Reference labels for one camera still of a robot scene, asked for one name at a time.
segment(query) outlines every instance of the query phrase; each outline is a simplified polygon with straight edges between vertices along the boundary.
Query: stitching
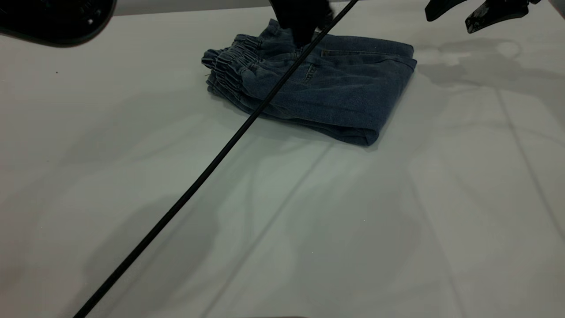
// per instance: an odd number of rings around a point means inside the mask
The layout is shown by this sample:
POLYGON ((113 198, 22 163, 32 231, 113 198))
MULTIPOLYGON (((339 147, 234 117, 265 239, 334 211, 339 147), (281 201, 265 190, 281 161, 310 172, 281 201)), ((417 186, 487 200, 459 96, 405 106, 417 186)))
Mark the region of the stitching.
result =
POLYGON ((304 77, 304 80, 302 81, 302 84, 307 84, 312 77, 314 76, 314 73, 316 73, 316 66, 314 64, 310 64, 310 67, 308 68, 308 71, 306 72, 306 76, 304 77))

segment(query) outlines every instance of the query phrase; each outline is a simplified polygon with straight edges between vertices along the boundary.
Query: elastic waistband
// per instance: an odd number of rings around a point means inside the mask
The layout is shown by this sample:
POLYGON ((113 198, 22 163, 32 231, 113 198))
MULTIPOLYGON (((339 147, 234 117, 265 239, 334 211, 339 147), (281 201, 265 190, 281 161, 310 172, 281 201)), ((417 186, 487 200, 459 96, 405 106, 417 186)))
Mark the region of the elastic waistband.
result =
POLYGON ((260 61, 260 38, 249 35, 236 36, 231 47, 208 50, 202 64, 215 73, 215 80, 233 93, 241 90, 241 72, 260 61))

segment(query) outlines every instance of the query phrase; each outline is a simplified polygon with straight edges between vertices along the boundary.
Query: folded jeans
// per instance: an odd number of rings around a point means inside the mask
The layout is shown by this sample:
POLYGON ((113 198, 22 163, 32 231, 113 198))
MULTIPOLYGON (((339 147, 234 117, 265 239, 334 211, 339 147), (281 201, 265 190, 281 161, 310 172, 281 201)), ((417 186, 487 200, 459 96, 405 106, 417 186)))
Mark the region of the folded jeans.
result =
MULTIPOLYGON (((259 37, 238 35, 208 50, 208 90, 252 113, 304 48, 271 20, 259 37)), ((404 91, 416 61, 408 44, 326 35, 262 113, 337 140, 371 145, 404 91)))

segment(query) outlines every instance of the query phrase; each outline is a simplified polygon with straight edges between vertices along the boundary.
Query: robotic arm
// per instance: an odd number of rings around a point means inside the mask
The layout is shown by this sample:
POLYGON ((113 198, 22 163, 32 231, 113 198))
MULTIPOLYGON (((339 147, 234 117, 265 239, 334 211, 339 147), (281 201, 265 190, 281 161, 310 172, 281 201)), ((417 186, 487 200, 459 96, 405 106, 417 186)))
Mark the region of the robotic arm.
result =
MULTIPOLYGON (((300 45, 310 42, 316 28, 332 18, 328 0, 270 0, 279 23, 291 28, 300 45)), ((425 8, 434 21, 465 0, 430 0, 425 8)), ((528 13, 540 0, 486 0, 465 21, 469 33, 528 13)), ((0 32, 51 46, 74 46, 98 35, 106 26, 116 0, 0 0, 0 32)))

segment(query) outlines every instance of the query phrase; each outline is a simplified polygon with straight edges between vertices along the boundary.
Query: jeans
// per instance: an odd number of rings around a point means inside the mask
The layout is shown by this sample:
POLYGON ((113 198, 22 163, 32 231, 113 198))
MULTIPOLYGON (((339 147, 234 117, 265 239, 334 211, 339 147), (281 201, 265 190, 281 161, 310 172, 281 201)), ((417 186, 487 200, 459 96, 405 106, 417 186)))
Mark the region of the jeans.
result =
MULTIPOLYGON (((231 47, 204 54, 208 91, 252 113, 303 49, 271 20, 260 36, 238 35, 231 47)), ((326 35, 261 117, 371 145, 414 72, 413 52, 393 41, 326 35)))

